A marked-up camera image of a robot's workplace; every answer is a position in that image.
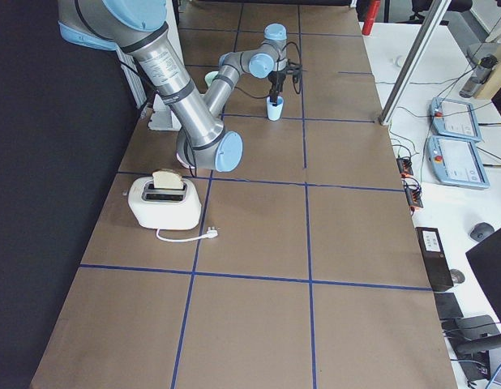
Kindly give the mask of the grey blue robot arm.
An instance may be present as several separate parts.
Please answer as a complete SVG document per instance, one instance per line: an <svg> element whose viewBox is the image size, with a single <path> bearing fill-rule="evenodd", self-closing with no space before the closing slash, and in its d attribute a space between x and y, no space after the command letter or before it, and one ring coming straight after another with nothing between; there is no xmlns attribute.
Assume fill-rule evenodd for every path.
<svg viewBox="0 0 501 389"><path fill-rule="evenodd" d="M168 38L164 1L60 1L58 23L64 40L93 49L120 49L142 67L182 128L178 159L188 167L234 170L243 153L241 136L226 129L220 115L245 73L264 79L285 69L287 32L281 24L264 30L253 50L221 57L205 94L197 89Z"/></svg>

